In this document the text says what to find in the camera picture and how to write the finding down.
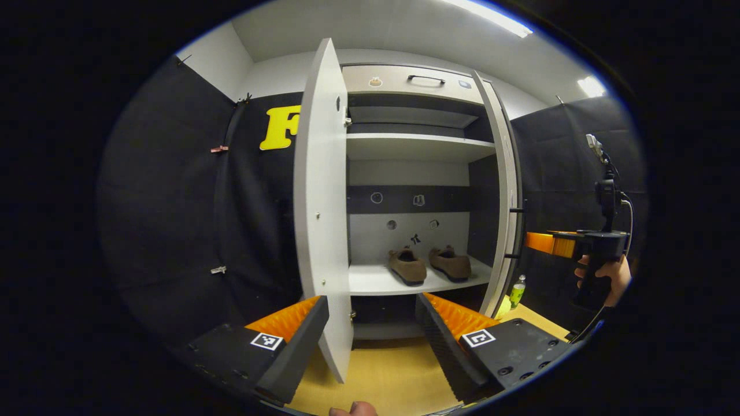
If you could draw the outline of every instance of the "yellow letter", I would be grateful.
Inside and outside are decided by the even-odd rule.
[[[285,136],[285,131],[290,129],[292,135],[298,133],[300,105],[271,108],[267,110],[267,115],[270,116],[270,122],[267,124],[265,139],[260,143],[260,150],[290,147],[291,140]]]

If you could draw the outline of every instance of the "ceiling light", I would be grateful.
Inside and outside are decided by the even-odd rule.
[[[525,25],[519,23],[518,21],[514,21],[506,16],[504,16],[501,13],[494,12],[493,10],[489,9],[486,6],[483,6],[482,4],[475,3],[473,1],[469,0],[442,0],[445,3],[453,4],[455,6],[461,7],[468,12],[471,12],[473,14],[477,14],[480,17],[483,17],[484,19],[488,19],[492,21],[495,24],[498,24],[499,26],[503,27],[504,29],[508,30],[509,32],[512,32],[514,35],[519,36],[520,38],[524,38],[527,35],[532,34],[532,31],[529,30],[528,27]]]
[[[606,93],[606,89],[595,76],[587,76],[578,80],[578,85],[581,86],[581,89],[589,98],[600,97]]]

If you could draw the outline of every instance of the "white wall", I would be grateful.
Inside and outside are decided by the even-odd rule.
[[[393,50],[338,49],[337,57],[340,64],[425,65],[464,73],[472,72],[471,68],[453,64],[452,62]],[[251,93],[252,97],[256,98],[265,95],[303,91],[313,58],[314,53],[307,52],[258,62],[252,66],[247,74],[240,86],[238,95],[246,97],[247,93]],[[506,107],[509,118],[517,118],[524,114],[533,113],[549,107],[532,95],[494,76],[485,73],[480,73],[480,75],[483,78],[491,80],[494,88],[501,95],[501,101],[503,101]]]
[[[254,64],[230,21],[216,27],[176,53],[180,59],[190,58],[185,65],[237,101],[241,85]]]

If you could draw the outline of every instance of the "drawer handle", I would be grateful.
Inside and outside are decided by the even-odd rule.
[[[435,78],[435,77],[432,77],[432,76],[421,76],[421,75],[409,75],[409,76],[408,76],[408,80],[409,80],[409,81],[410,81],[410,80],[412,80],[412,79],[414,79],[414,78],[429,78],[429,79],[436,79],[436,80],[438,80],[438,81],[440,82],[440,84],[444,84],[444,83],[445,83],[445,80],[443,80],[443,79],[441,79],[441,78]]]

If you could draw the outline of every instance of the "ceiling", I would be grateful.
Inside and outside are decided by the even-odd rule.
[[[577,80],[591,75],[538,29],[525,38],[439,0],[274,0],[232,20],[255,62],[336,48],[398,50],[431,56],[497,77],[548,105],[586,98]]]

